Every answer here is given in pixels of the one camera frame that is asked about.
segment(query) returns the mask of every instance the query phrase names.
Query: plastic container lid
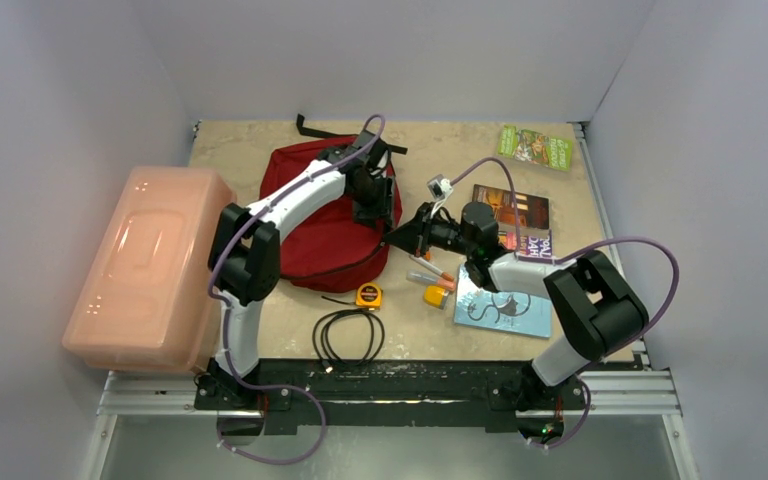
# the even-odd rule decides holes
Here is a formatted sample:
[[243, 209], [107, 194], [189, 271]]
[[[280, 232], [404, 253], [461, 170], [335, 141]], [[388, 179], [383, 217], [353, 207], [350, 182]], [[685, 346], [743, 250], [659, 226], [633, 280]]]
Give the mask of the plastic container lid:
[[234, 200], [210, 169], [135, 168], [63, 346], [94, 367], [203, 370], [218, 334], [207, 259], [219, 213]]

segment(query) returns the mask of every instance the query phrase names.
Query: white wall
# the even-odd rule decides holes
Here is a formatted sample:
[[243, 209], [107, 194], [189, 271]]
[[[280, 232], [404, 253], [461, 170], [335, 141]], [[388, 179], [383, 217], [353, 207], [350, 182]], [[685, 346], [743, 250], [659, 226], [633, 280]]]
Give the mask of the white wall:
[[[704, 478], [768, 478], [768, 5], [660, 0], [588, 132], [618, 234], [671, 245], [653, 330]], [[651, 304], [665, 262], [622, 250]]]
[[589, 120], [654, 0], [134, 0], [191, 116]]
[[0, 478], [73, 479], [104, 372], [60, 336], [132, 166], [187, 118], [123, 0], [0, 0]]

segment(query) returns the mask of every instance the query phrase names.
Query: yellow object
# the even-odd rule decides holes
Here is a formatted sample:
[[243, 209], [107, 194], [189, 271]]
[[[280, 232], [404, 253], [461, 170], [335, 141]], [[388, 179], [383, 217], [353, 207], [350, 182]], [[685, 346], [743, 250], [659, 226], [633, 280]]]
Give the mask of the yellow object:
[[355, 297], [355, 305], [364, 308], [380, 308], [381, 287], [372, 282], [361, 285]]
[[440, 310], [446, 308], [446, 301], [449, 299], [449, 292], [443, 287], [429, 285], [425, 288], [425, 294], [422, 296], [425, 303]]

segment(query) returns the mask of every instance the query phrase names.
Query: blue book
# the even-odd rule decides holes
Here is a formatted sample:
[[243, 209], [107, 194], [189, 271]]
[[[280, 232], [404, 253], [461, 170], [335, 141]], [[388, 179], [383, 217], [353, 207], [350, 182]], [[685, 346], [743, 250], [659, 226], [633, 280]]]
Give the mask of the blue book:
[[533, 337], [552, 336], [552, 302], [525, 293], [490, 293], [458, 268], [455, 323]]

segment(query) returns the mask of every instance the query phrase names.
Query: green booklet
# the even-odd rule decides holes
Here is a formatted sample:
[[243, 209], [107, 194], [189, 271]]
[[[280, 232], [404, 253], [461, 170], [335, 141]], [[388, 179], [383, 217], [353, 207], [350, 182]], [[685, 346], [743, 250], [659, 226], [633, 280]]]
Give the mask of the green booklet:
[[533, 130], [518, 130], [505, 125], [499, 138], [499, 155], [536, 163], [555, 170], [569, 171], [572, 142]]

